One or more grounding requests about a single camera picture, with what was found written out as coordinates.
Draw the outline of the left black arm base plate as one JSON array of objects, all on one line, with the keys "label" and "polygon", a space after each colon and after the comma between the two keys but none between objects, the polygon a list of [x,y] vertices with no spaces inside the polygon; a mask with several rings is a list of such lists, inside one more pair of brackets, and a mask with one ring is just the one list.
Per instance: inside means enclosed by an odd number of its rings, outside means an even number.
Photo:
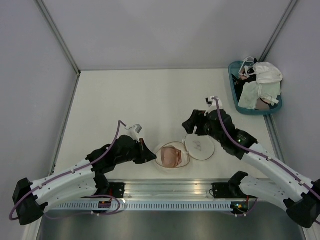
[{"label": "left black arm base plate", "polygon": [[121,199],[125,194],[125,186],[126,184],[124,182],[111,182],[108,186],[98,189],[93,196],[110,195],[117,199]]}]

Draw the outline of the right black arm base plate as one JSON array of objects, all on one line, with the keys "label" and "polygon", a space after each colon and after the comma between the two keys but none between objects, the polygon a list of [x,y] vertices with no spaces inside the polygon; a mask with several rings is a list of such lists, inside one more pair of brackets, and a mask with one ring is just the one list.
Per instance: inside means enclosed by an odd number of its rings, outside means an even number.
[{"label": "right black arm base plate", "polygon": [[236,195],[231,191],[227,182],[212,183],[212,195],[215,199],[235,199]]}]

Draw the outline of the pink satin bra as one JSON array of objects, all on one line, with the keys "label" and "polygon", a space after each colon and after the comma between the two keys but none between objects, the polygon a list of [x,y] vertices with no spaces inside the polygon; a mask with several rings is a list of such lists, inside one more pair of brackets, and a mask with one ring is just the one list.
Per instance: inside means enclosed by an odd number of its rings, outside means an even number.
[{"label": "pink satin bra", "polygon": [[164,147],[160,151],[162,166],[165,168],[177,168],[182,162],[182,153],[173,146]]}]

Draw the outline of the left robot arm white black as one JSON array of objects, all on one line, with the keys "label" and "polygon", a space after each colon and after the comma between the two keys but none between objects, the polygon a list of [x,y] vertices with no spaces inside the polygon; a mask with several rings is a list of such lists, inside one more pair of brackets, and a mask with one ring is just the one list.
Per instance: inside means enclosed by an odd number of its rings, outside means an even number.
[{"label": "left robot arm white black", "polygon": [[156,158],[142,138],[136,140],[121,135],[64,171],[33,181],[26,177],[19,180],[13,192],[14,207],[9,219],[25,226],[65,202],[91,196],[104,198],[110,187],[105,175],[117,165],[127,162],[141,165]]}]

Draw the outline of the round white mesh laundry bag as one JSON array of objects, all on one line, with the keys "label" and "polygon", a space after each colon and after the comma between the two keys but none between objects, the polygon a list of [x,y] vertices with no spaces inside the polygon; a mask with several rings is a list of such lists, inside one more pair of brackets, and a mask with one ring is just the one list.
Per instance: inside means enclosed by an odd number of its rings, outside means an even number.
[{"label": "round white mesh laundry bag", "polygon": [[[161,149],[165,147],[174,147],[181,151],[181,163],[176,168],[166,168],[162,165]],[[209,136],[198,136],[196,134],[187,134],[182,141],[171,141],[162,143],[154,149],[157,158],[154,165],[158,171],[165,174],[175,175],[182,173],[192,166],[192,162],[208,161],[215,154],[215,144]]]}]

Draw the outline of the white bra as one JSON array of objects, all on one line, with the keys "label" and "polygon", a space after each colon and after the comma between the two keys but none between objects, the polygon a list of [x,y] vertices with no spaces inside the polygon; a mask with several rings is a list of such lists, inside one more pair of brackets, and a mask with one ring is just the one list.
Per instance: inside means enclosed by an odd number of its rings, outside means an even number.
[{"label": "white bra", "polygon": [[256,82],[259,84],[273,84],[283,80],[281,71],[269,62],[259,62],[253,57],[247,57],[238,71],[238,78],[243,75],[249,77],[256,75]]}]

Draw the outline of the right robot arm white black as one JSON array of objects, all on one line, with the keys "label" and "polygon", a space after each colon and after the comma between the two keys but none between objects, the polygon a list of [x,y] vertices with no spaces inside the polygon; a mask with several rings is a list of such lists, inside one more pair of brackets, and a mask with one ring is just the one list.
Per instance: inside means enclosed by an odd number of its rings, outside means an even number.
[{"label": "right robot arm white black", "polygon": [[274,157],[256,138],[236,128],[223,109],[210,113],[194,110],[182,127],[188,134],[212,137],[229,155],[253,166],[274,182],[267,186],[245,172],[238,172],[229,180],[231,196],[239,198],[245,194],[263,199],[284,210],[303,228],[319,224],[320,182],[303,176]]}]

